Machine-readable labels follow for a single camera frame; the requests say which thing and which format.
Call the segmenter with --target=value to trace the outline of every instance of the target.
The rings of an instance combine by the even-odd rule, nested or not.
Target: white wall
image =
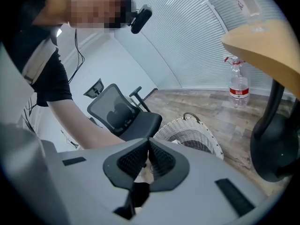
[[[168,64],[142,32],[133,34],[126,26],[116,30],[114,36],[152,78],[159,89],[181,88]]]
[[[103,34],[81,52],[85,57],[85,63],[72,80],[70,88],[73,100],[88,117],[91,116],[86,109],[92,99],[83,94],[99,78],[102,79],[105,88],[111,83],[117,84],[125,96],[138,86],[142,86],[139,92],[141,97],[145,97],[156,88],[154,82],[111,34]],[[66,68],[69,77],[76,66],[77,57]],[[66,143],[66,138],[60,130],[69,137],[50,109],[43,108],[38,127],[39,137],[53,142],[59,152],[73,150],[72,146]]]
[[[64,24],[61,26],[61,34],[57,37],[57,45],[60,53],[60,60],[65,66],[69,64],[70,57],[77,54],[75,48],[75,29],[69,25]],[[102,29],[78,29],[77,30],[77,41],[78,46],[81,48],[91,37],[95,36],[96,33],[103,32]]]

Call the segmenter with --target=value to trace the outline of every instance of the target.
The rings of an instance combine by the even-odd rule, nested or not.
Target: ceiling light
[[[58,29],[56,37],[58,37],[61,34],[61,32],[62,32],[61,29]]]

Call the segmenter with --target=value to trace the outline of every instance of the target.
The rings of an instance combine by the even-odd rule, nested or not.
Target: wooden floor
[[[224,153],[224,161],[257,184],[267,195],[283,189],[289,181],[271,183],[255,171],[250,157],[250,137],[256,122],[262,117],[268,97],[251,95],[246,108],[234,108],[227,92],[206,90],[157,90],[146,104],[163,117],[162,126],[182,117],[184,112],[196,114],[216,137]],[[282,100],[278,113],[289,116],[293,103]]]

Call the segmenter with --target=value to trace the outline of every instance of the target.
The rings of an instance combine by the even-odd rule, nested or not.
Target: bottle label
[[[230,96],[234,98],[246,98],[249,96],[249,88],[245,90],[234,90],[230,88],[229,90],[230,90]]]

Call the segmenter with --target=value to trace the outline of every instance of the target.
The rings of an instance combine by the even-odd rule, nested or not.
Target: plastic water bottle
[[[229,99],[234,107],[246,107],[249,99],[250,78],[245,61],[233,57],[229,73]]]
[[[236,0],[252,32],[266,31],[266,22],[256,0]]]

